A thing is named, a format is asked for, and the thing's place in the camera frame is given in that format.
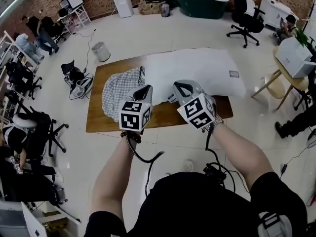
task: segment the black t-shirt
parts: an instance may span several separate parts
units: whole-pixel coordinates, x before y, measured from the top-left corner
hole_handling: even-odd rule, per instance
[[[144,201],[134,228],[126,233],[112,213],[91,214],[85,237],[103,236],[258,236],[259,213],[286,215],[293,237],[304,235],[303,201],[274,172],[251,188],[251,202],[200,173],[177,173],[156,182]]]
[[[38,36],[37,29],[38,29],[38,24],[39,24],[39,19],[37,17],[30,17],[29,22],[26,23],[26,26],[30,28],[32,33],[34,34],[35,37]]]
[[[15,152],[20,154],[22,152],[22,149],[26,148],[26,128],[20,128],[16,126],[14,123],[10,123],[3,128],[2,132],[6,144]]]

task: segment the computer monitor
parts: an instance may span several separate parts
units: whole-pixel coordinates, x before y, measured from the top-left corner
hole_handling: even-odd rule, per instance
[[[79,5],[83,4],[83,0],[67,0],[70,4],[71,8],[74,9],[78,7]]]
[[[63,0],[59,3],[60,7],[64,8],[64,9],[68,9],[69,8],[69,3],[67,0]]]

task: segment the black shoe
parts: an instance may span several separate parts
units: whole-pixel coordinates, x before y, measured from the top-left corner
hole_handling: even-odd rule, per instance
[[[284,139],[286,136],[282,133],[282,125],[279,122],[276,122],[275,128],[277,133],[280,135],[281,139]]]

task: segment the person sitting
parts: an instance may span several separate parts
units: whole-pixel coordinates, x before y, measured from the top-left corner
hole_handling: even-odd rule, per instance
[[[37,65],[40,64],[44,56],[38,52],[36,46],[29,41],[29,36],[26,34],[14,33],[13,39],[17,46],[23,50]]]
[[[284,21],[281,22],[280,29],[276,29],[276,32],[274,33],[274,36],[277,38],[278,45],[280,45],[283,40],[295,36],[295,17],[290,14],[286,17],[286,20],[287,23]]]
[[[13,151],[20,155],[20,168],[17,169],[19,174],[23,174],[24,165],[26,160],[29,159],[31,170],[26,170],[26,172],[36,175],[53,176],[53,181],[57,178],[58,181],[63,183],[64,177],[57,167],[48,167],[41,164],[42,157],[35,153],[36,145],[34,145],[34,143],[36,143],[36,140],[33,138],[37,137],[36,131],[32,132],[32,142],[30,142],[28,132],[27,128],[21,128],[14,123],[7,124],[3,127],[0,134],[0,148],[7,144],[12,149],[12,151],[1,150],[6,153],[5,157],[9,158],[13,156]]]
[[[49,36],[47,31],[45,31],[44,27],[41,25],[41,20],[39,20],[37,17],[27,17],[23,16],[21,18],[21,23],[26,22],[26,26],[30,28],[32,33],[34,34],[36,42],[39,44],[39,47],[43,49],[44,51],[48,52],[49,55],[52,55],[53,49],[55,50],[55,53],[58,52],[59,47],[55,43],[55,41]]]

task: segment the wooden table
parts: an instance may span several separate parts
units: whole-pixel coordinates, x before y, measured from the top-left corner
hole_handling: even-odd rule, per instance
[[[92,92],[89,102],[89,110],[86,124],[86,132],[110,132],[119,131],[119,123],[106,116],[102,110],[102,91],[105,82],[113,74],[123,73],[127,70],[150,65],[151,56],[139,56],[126,60],[98,66],[95,72]],[[233,111],[227,96],[213,96],[217,103],[218,114],[223,118],[231,118]],[[152,117],[146,128],[164,127],[186,124],[184,119],[177,112],[179,104],[161,103],[154,106]]]
[[[304,77],[304,78],[293,78],[288,71],[286,70],[286,68],[282,65],[282,63],[279,62],[279,60],[276,58],[276,53],[278,51],[278,46],[275,46],[272,50],[272,54],[273,54],[273,58],[276,62],[277,65],[277,70],[272,74],[271,79],[265,83],[264,86],[262,86],[259,90],[257,90],[255,93],[253,93],[251,95],[251,97],[254,97],[255,95],[259,94],[262,90],[264,90],[265,88],[267,88],[274,80],[276,80],[280,75],[284,75],[284,77],[289,81],[289,83],[291,84],[291,86],[288,88],[285,96],[283,97],[281,103],[279,104],[277,110],[281,107],[281,105],[283,104],[283,102],[285,101],[285,99],[287,98],[287,96],[289,95],[290,91],[294,88],[301,90],[301,91],[305,91],[308,87],[308,78]]]

